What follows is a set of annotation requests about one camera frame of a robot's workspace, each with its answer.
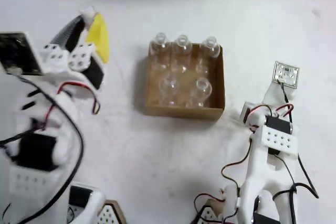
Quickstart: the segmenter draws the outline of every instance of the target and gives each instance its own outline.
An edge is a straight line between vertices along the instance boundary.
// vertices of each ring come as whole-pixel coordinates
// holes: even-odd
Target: red wire
[[[66,82],[63,82],[61,84],[61,86],[58,88],[57,94],[59,94],[62,91],[63,87],[66,86],[66,85],[79,86],[79,87],[82,87],[82,88],[85,88],[85,89],[89,90],[91,92],[91,94],[93,95],[93,98],[94,98],[93,107],[92,107],[92,114],[94,114],[94,115],[98,114],[98,112],[100,110],[100,103],[98,102],[95,93],[92,91],[92,89],[89,86],[87,86],[87,85],[85,85],[81,82],[66,81]],[[46,113],[45,120],[44,120],[44,126],[47,125],[48,118],[49,118],[50,113],[52,112],[53,108],[54,108],[54,105],[50,106],[48,112]]]
[[[272,109],[271,109],[271,107],[269,105],[267,105],[267,104],[260,104],[260,105],[255,106],[254,108],[252,108],[250,110],[250,112],[248,113],[248,115],[246,117],[246,121],[247,121],[248,117],[251,115],[252,112],[256,111],[258,108],[261,108],[261,107],[267,107],[269,109],[270,113],[271,113],[271,116],[272,116]]]
[[[198,214],[199,212],[198,212],[197,207],[196,207],[196,201],[197,201],[197,199],[198,199],[200,196],[208,196],[208,197],[210,197],[210,198],[212,198],[212,199],[215,199],[215,200],[217,200],[217,201],[219,201],[219,202],[224,202],[224,201],[225,201],[224,199],[218,199],[218,198],[216,198],[215,196],[212,196],[211,194],[207,194],[207,193],[201,193],[201,194],[198,194],[198,195],[196,196],[196,198],[194,199],[194,208],[195,208],[197,214]],[[202,219],[204,222],[208,222],[208,223],[223,223],[223,222],[220,221],[220,220],[207,220],[207,219],[204,219],[202,216],[200,216],[199,218]]]
[[[286,104],[284,104],[284,105],[278,107],[278,108],[276,109],[276,111],[278,111],[278,110],[280,110],[280,109],[282,109],[282,108],[285,108],[285,107],[288,107],[289,109],[288,109],[288,111],[286,111],[286,113],[285,113],[283,116],[288,115],[288,114],[294,109],[294,105],[293,105],[293,104],[291,104],[291,103],[286,103]]]

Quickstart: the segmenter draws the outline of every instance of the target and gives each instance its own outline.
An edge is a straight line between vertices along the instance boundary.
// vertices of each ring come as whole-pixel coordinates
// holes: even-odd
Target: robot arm
[[[88,29],[87,39],[77,43],[84,27]],[[101,41],[106,42],[106,36],[103,20],[96,12],[75,18],[40,54],[26,34],[0,34],[0,61],[5,71],[37,76],[34,81],[18,76],[33,88],[22,94],[26,97],[17,109],[18,117],[26,118],[24,122],[17,118],[17,128],[28,131],[15,142],[13,138],[0,141],[10,163],[9,197],[0,199],[9,205],[3,214],[8,222],[66,223],[70,183],[84,152],[74,98],[94,97],[93,113],[98,113],[96,90],[103,80],[104,53],[108,52],[108,45]],[[6,170],[5,165],[0,164],[1,171]],[[97,218],[104,201],[101,193],[91,192],[89,205],[94,215],[82,213],[87,223]]]

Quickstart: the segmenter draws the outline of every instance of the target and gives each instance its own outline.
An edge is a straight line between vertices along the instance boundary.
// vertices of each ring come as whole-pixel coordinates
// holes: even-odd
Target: wire bundle
[[[53,107],[56,107],[57,109],[59,109],[59,111],[67,118],[67,120],[69,121],[69,123],[71,124],[73,129],[76,131],[76,133],[78,135],[79,144],[80,144],[79,156],[77,158],[76,164],[75,164],[73,170],[71,171],[70,175],[68,176],[68,178],[64,182],[64,184],[61,186],[61,188],[57,191],[57,193],[53,196],[53,198],[44,207],[42,207],[39,211],[37,211],[33,215],[25,218],[24,220],[22,220],[18,223],[18,224],[25,224],[25,223],[28,223],[28,222],[34,220],[35,218],[41,216],[42,214],[44,214],[62,196],[62,194],[68,188],[68,186],[70,185],[71,181],[73,180],[75,174],[78,171],[78,168],[79,168],[79,166],[82,162],[82,159],[83,159],[85,145],[84,145],[84,140],[83,140],[82,134],[80,133],[80,130],[77,127],[76,123],[71,119],[71,117],[68,115],[68,113],[55,101],[55,99],[53,99],[50,95],[48,95],[45,91],[43,91],[38,85],[34,84],[32,81],[27,80],[27,79],[25,79],[21,76],[17,76],[17,78],[21,82],[27,83],[27,84],[35,87],[52,104]],[[0,145],[4,145],[4,144],[7,144],[9,142],[13,142],[15,140],[18,140],[18,139],[22,138],[23,136],[25,136],[26,134],[29,134],[31,132],[36,131],[37,129],[38,128],[32,128],[28,131],[19,133],[19,134],[13,136],[13,137],[2,140],[2,141],[0,141]],[[9,207],[10,207],[10,204],[7,206],[4,213],[8,210]]]

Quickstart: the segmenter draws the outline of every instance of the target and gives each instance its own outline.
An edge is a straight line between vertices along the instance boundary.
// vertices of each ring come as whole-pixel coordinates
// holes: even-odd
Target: white plastic bracket
[[[266,125],[262,127],[261,143],[272,149],[288,153],[294,156],[298,155],[298,140],[294,135],[277,131]]]

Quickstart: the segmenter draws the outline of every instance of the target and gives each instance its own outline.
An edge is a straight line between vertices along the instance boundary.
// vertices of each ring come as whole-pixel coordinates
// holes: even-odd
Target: black wire
[[[10,142],[16,141],[16,140],[18,140],[18,139],[24,137],[25,135],[27,135],[27,134],[29,134],[29,133],[32,133],[32,132],[36,131],[37,129],[39,129],[39,127],[33,127],[32,129],[29,129],[29,130],[27,130],[27,131],[21,132],[21,133],[15,135],[15,136],[12,136],[12,137],[7,138],[7,139],[5,139],[5,140],[1,140],[1,141],[0,141],[0,145],[4,145],[4,144],[8,144],[8,143],[10,143]]]
[[[227,223],[226,220],[227,220],[228,218],[231,218],[231,217],[236,216],[237,213],[238,213],[238,208],[236,208],[236,211],[235,211],[232,215],[226,216],[226,217],[224,218],[222,224]]]
[[[292,218],[292,224],[296,224],[296,216],[295,216],[295,209],[294,209],[294,192],[296,192],[296,187],[297,186],[303,186],[304,188],[308,189],[311,194],[313,194],[315,196],[316,199],[319,199],[319,195],[317,194],[317,192],[315,190],[313,190],[312,188],[310,188],[308,185],[304,184],[304,183],[295,183],[291,186],[290,188],[290,192],[289,192],[289,208],[290,208],[290,215]]]
[[[231,181],[233,181],[233,182],[236,184],[236,187],[237,187],[237,196],[238,196],[238,197],[240,197],[240,187],[239,187],[239,185],[238,185],[238,182],[235,181],[233,178],[226,176],[226,175],[223,173],[223,171],[224,171],[227,167],[229,167],[229,166],[232,166],[232,165],[239,165],[239,164],[241,164],[242,162],[244,162],[244,161],[247,159],[248,154],[249,154],[250,151],[251,151],[251,146],[252,146],[252,139],[250,138],[250,139],[249,139],[249,147],[248,147],[248,150],[247,150],[247,153],[246,153],[245,157],[244,157],[241,161],[238,161],[238,162],[234,162],[234,163],[230,163],[230,164],[225,165],[225,166],[222,168],[222,171],[221,171],[222,176],[223,176],[224,178],[226,178],[226,179],[228,179],[228,180],[231,180]]]
[[[67,224],[71,223],[75,219],[75,212],[73,211],[72,207],[69,206],[68,210],[70,210],[70,212],[72,213],[72,219],[71,221],[67,222]]]
[[[289,168],[288,168],[286,162],[285,162],[281,157],[279,157],[279,156],[277,156],[277,155],[275,155],[275,154],[273,154],[273,155],[274,155],[274,157],[276,157],[277,159],[279,159],[279,160],[281,160],[281,161],[283,162],[283,164],[285,165],[285,167],[286,167],[286,169],[287,169],[287,171],[288,171],[288,173],[289,173],[290,178],[291,178],[292,181],[293,181],[293,184],[295,184],[294,179],[293,179],[293,176],[292,176],[292,173],[290,172],[290,170],[289,170]]]
[[[301,167],[303,173],[305,174],[305,177],[306,177],[306,179],[308,180],[308,183],[309,183],[310,187],[317,193],[317,191],[316,191],[316,189],[315,189],[313,183],[311,182],[311,180],[310,180],[310,178],[309,178],[309,176],[308,176],[308,174],[307,174],[307,172],[306,172],[306,169],[305,169],[304,166],[303,166],[303,163],[302,163],[302,161],[301,161],[301,158],[300,158],[300,155],[299,155],[299,154],[298,154],[298,160],[299,160],[300,167]]]
[[[5,210],[3,211],[3,213],[2,213],[2,220],[4,220],[4,218],[5,218],[5,214],[6,214],[7,210],[9,209],[9,207],[11,206],[11,204],[12,204],[12,203],[9,203],[9,204],[7,205],[7,207],[5,208]]]
[[[41,216],[42,214],[44,214],[50,207],[53,206],[53,204],[62,196],[62,194],[64,193],[64,191],[67,189],[67,187],[70,185],[71,181],[73,180],[79,166],[80,163],[83,159],[83,154],[84,154],[84,140],[82,137],[82,134],[80,133],[78,127],[76,126],[75,122],[71,119],[71,117],[68,115],[68,113],[50,96],[48,95],[46,92],[44,92],[38,85],[36,85],[35,83],[21,77],[21,76],[17,76],[17,78],[27,84],[32,85],[33,87],[35,87],[37,90],[39,90],[43,96],[49,101],[51,102],[54,106],[56,106],[61,112],[62,114],[68,119],[68,121],[70,122],[70,124],[73,126],[73,128],[75,129],[75,131],[78,134],[79,137],[79,142],[80,142],[80,151],[79,151],[79,156],[76,162],[75,167],[73,168],[72,172],[70,173],[68,179],[65,181],[65,183],[61,186],[61,188],[58,190],[58,192],[54,195],[54,197],[44,206],[42,207],[39,211],[37,211],[35,214],[25,218],[24,220],[20,221],[18,224],[24,224],[27,223],[39,216]]]
[[[284,94],[283,96],[285,97],[285,102],[289,103],[289,100],[288,100],[287,94],[285,92],[285,88],[284,88],[283,83],[280,83],[279,81],[278,81],[278,83],[280,84],[281,89],[283,91],[283,94]],[[289,122],[291,122],[291,123],[293,122],[293,120],[292,120],[292,112],[291,111],[289,112]]]
[[[286,194],[286,193],[290,193],[290,192],[291,192],[291,190],[279,191],[279,192],[277,192],[276,194],[273,195],[272,200],[275,200],[281,194]]]

